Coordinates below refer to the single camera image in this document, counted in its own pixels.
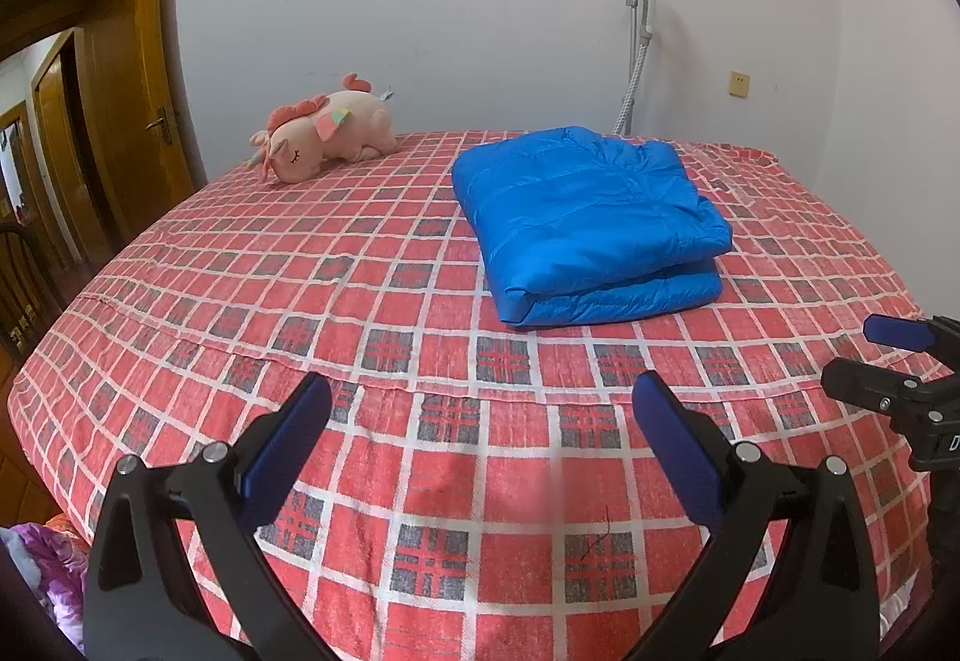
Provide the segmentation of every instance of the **wooden chair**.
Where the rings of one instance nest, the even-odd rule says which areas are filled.
[[[66,308],[27,229],[0,223],[0,341],[22,366]]]

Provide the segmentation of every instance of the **purple blanket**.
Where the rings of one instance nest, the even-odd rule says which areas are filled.
[[[26,522],[0,528],[0,544],[67,638],[83,651],[83,587],[88,559],[64,533]]]

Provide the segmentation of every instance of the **wooden door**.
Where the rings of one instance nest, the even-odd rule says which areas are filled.
[[[90,146],[130,242],[194,192],[170,100],[160,0],[97,0],[76,41]]]
[[[16,175],[23,190],[23,224],[40,244],[54,271],[58,268],[69,268],[73,265],[73,258],[61,234],[61,228],[47,197],[43,177],[40,175],[37,150],[30,135],[27,104],[21,103],[0,116],[0,127],[6,128]]]
[[[106,265],[114,252],[97,216],[77,156],[77,141],[67,110],[61,55],[54,58],[37,82],[35,103],[43,155],[74,242],[94,266]]]

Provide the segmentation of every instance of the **door handle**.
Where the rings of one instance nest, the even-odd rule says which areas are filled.
[[[154,127],[162,127],[163,130],[163,142],[167,146],[173,146],[174,139],[170,135],[170,127],[167,127],[167,109],[163,106],[157,108],[157,119],[150,122],[147,127],[144,127],[144,130],[152,130]]]

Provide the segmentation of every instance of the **blue gripper pad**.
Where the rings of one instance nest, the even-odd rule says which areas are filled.
[[[330,420],[333,400],[330,385],[318,373],[298,387],[280,411],[277,430],[260,448],[240,478],[244,499],[238,519],[243,530],[253,534],[261,525],[277,520],[290,489],[299,477],[314,445]]]
[[[691,522],[710,532],[723,522],[723,484],[709,455],[683,421],[683,407],[655,372],[634,382],[634,417]]]
[[[936,337],[926,322],[901,320],[883,314],[871,314],[864,320],[863,335],[874,344],[909,349],[911,352],[925,352],[933,349],[936,343]]]

